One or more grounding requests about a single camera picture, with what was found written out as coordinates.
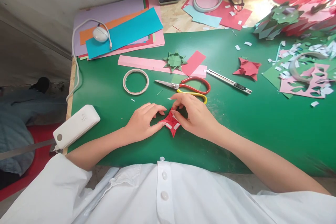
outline hand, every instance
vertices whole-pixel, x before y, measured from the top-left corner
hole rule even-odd
[[[173,110],[171,112],[181,126],[198,137],[214,142],[216,133],[223,126],[217,122],[206,105],[188,93],[174,94],[171,99],[176,100],[173,103]],[[183,106],[187,109],[188,119],[176,111],[177,107],[181,109]]]
[[[157,112],[159,112],[161,115],[164,115],[164,111],[166,110],[167,109],[165,107],[155,103],[146,103],[145,105],[142,105],[140,108],[135,110],[131,119],[123,128],[130,143],[144,140],[159,131],[166,123],[159,122],[153,126],[150,126],[150,122],[153,118],[156,117]]]

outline person's left hand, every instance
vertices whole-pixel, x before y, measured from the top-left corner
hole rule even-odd
[[[128,136],[129,141],[131,143],[139,142],[159,131],[166,123],[159,122],[150,126],[150,122],[152,118],[156,117],[157,112],[164,115],[164,111],[166,110],[165,107],[155,103],[146,103],[138,108],[124,127],[125,134]]]

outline red origami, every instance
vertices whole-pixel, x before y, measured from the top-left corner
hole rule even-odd
[[[259,67],[261,66],[261,64],[248,61],[247,59],[243,59],[243,58],[239,58],[239,60],[240,60],[240,68],[233,74],[248,75],[257,81],[257,74],[258,74]]]
[[[162,120],[163,122],[166,122],[166,127],[170,129],[171,133],[173,134],[173,137],[175,136],[176,130],[179,128],[180,124],[176,120],[175,116],[172,114],[172,109],[169,111],[167,117]]]

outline person's right hand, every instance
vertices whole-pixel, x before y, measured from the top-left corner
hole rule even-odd
[[[176,93],[171,99],[176,100],[171,112],[181,126],[190,133],[213,142],[222,125],[217,122],[206,105],[188,93]],[[183,106],[188,112],[187,119],[176,111],[178,107],[181,109]]]

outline red scissors handle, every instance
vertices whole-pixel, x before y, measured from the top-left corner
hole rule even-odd
[[[200,82],[204,83],[204,85],[206,86],[207,90],[206,91],[199,91],[196,88],[193,88],[193,87],[191,87],[189,85],[184,84],[185,82],[188,82],[188,81],[191,81],[191,80],[194,80],[194,81],[198,81],[199,80]],[[196,77],[196,76],[189,77],[187,79],[182,80],[181,82],[182,82],[182,84],[180,84],[180,88],[184,88],[185,87],[185,88],[188,88],[189,90],[194,91],[196,93],[201,93],[202,95],[205,95],[205,94],[209,93],[210,90],[211,90],[211,86],[210,86],[209,82],[207,82],[205,79],[200,78],[200,77]]]

